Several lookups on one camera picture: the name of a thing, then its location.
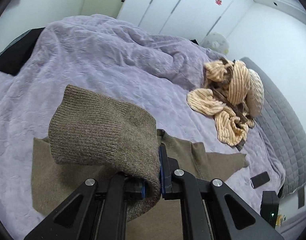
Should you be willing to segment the olive brown knit sweater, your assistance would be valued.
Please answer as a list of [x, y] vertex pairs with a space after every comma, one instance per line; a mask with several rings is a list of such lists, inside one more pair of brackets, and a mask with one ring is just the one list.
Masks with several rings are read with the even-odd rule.
[[143, 178], [149, 198], [128, 208], [127, 239], [181, 239], [180, 203], [162, 200], [158, 147], [196, 178], [227, 180], [247, 167], [243, 153], [207, 152], [203, 143], [157, 129], [156, 120], [132, 103], [69, 85], [51, 118], [48, 136], [33, 140], [32, 205], [48, 215], [88, 178], [122, 171]]

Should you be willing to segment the black smartphone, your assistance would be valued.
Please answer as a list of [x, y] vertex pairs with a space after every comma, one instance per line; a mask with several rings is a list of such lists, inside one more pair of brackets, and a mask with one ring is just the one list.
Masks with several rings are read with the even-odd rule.
[[257, 189], [258, 187], [261, 187], [262, 185], [270, 182], [270, 177], [267, 171], [262, 172], [256, 176], [253, 176], [250, 178], [250, 183], [252, 188]]

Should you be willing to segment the black device with green light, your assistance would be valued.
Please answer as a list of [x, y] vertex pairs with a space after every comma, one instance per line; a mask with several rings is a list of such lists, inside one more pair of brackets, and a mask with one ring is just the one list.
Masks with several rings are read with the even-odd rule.
[[260, 206], [261, 217], [273, 228], [276, 227], [276, 221], [279, 211], [279, 198], [275, 191], [263, 191]]

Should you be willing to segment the grey quilted headboard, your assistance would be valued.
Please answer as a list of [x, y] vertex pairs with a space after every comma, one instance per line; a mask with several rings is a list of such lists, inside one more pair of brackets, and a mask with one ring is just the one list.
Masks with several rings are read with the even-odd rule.
[[284, 198], [306, 185], [306, 133], [292, 106], [268, 75], [248, 57], [241, 61], [255, 70], [263, 83], [265, 101], [256, 122], [286, 171], [279, 192]]

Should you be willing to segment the beige knitted cushion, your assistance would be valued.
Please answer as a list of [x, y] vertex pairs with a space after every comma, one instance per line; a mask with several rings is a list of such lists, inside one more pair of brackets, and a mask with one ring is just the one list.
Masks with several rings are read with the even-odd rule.
[[256, 118], [260, 115], [264, 100], [264, 88], [259, 74], [255, 70], [249, 69], [250, 88], [246, 96], [246, 104], [249, 109], [249, 115]]

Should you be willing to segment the cream striped garment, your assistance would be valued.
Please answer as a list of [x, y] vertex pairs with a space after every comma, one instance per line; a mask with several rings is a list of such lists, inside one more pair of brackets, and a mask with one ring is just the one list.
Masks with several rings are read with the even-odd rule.
[[203, 87], [187, 94], [189, 107], [214, 118], [217, 139], [231, 147], [243, 148], [254, 121], [246, 104], [250, 73], [242, 61], [221, 58], [204, 64]]

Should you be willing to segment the lavender plush bed blanket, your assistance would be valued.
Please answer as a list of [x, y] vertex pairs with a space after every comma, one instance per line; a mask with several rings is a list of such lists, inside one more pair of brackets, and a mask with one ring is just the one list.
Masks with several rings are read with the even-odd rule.
[[[48, 24], [16, 76], [0, 71], [0, 224], [6, 235], [26, 239], [48, 216], [32, 205], [33, 140], [48, 136], [69, 85], [141, 107], [157, 129], [201, 142], [207, 152], [243, 153], [248, 166], [222, 181], [259, 213], [262, 192], [277, 194], [285, 180], [263, 131], [250, 116], [254, 127], [239, 150], [217, 139], [213, 117], [187, 103], [187, 94], [203, 87], [204, 64], [221, 58], [184, 38], [151, 35], [104, 15]], [[265, 171], [270, 182], [252, 188], [250, 178]]]

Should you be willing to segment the black pillow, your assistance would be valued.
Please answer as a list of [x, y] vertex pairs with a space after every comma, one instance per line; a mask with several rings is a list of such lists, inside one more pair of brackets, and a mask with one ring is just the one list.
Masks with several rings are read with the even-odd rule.
[[31, 57], [36, 42], [44, 29], [43, 27], [26, 31], [0, 52], [0, 71], [16, 76]]

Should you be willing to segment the white wardrobe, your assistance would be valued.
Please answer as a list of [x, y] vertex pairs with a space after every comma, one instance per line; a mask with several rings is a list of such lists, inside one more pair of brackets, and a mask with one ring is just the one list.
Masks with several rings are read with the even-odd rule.
[[125, 0], [117, 18], [152, 34], [202, 44], [207, 35], [228, 37], [253, 0]]

